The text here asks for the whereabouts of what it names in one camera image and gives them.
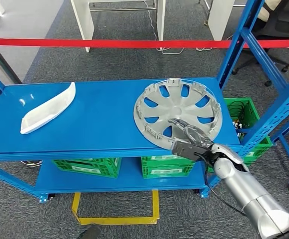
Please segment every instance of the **lower shelf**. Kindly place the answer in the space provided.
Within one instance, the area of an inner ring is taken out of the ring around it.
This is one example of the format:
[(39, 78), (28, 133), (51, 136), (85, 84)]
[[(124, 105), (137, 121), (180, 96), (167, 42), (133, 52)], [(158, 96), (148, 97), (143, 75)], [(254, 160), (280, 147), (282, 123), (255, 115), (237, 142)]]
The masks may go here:
[(201, 162), (197, 162), (188, 177), (144, 179), (139, 158), (123, 158), (118, 178), (64, 172), (51, 160), (44, 161), (35, 190), (39, 193), (123, 192), (146, 190), (203, 189)]

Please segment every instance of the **silver wheel cover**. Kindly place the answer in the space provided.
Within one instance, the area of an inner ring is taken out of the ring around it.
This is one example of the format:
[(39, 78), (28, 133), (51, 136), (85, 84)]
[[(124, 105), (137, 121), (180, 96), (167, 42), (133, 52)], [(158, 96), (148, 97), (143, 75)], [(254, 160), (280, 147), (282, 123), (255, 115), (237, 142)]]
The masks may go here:
[(171, 149), (175, 138), (186, 140), (185, 134), (168, 122), (170, 118), (198, 127), (211, 140), (219, 134), (222, 120), (220, 105), (205, 85), (180, 78), (148, 86), (135, 101), (133, 115), (143, 136), (164, 149)]

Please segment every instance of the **robotic arm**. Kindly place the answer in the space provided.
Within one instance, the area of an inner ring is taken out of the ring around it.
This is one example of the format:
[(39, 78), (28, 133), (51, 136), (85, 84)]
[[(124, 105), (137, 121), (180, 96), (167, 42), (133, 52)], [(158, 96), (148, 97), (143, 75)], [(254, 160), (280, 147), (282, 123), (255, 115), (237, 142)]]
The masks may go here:
[(203, 160), (213, 167), (261, 238), (289, 239), (289, 213), (252, 176), (237, 154), (213, 143), (202, 130), (185, 121), (171, 119), (169, 122), (188, 138), (175, 140), (172, 154), (194, 161)]

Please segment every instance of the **yellow floor tape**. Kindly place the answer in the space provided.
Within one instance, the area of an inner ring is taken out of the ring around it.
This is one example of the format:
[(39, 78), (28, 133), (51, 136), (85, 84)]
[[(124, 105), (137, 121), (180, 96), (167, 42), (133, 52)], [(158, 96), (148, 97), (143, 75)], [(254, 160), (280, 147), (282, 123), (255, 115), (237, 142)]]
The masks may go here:
[(82, 225), (98, 224), (98, 225), (135, 225), (135, 224), (157, 224), (160, 219), (159, 192), (152, 191), (152, 217), (124, 217), (124, 218), (79, 218), (77, 215), (80, 193), (75, 193), (72, 211), (73, 215)]

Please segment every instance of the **green plastic crate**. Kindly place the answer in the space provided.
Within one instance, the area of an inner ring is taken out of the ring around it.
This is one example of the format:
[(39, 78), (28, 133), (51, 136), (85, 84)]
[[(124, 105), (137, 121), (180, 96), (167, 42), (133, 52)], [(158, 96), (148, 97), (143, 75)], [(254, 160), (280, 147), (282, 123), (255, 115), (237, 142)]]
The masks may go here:
[(194, 161), (178, 156), (141, 157), (143, 178), (186, 177)]
[(86, 173), (91, 175), (117, 178), (120, 158), (53, 160), (59, 169), (67, 172)]
[[(259, 114), (250, 97), (224, 99), (228, 105), (231, 119), (238, 119), (243, 125), (243, 128), (251, 128), (259, 119)], [(267, 136), (259, 142), (257, 146), (253, 148), (247, 155), (247, 157), (259, 158), (272, 145), (271, 140)]]

